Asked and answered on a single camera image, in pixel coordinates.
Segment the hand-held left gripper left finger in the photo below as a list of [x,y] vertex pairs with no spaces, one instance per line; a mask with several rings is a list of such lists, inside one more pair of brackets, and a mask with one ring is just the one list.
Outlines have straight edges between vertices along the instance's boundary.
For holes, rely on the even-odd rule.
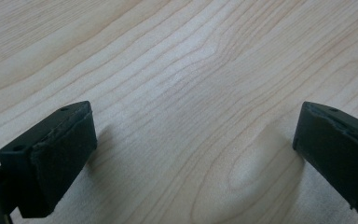
[[47,217],[97,147],[90,102],[64,106],[0,149],[6,213]]

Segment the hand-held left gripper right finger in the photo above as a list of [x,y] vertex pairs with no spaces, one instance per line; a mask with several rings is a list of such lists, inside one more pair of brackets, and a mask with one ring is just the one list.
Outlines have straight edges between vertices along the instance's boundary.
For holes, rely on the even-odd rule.
[[302,104],[293,149],[358,212],[358,119],[327,105]]

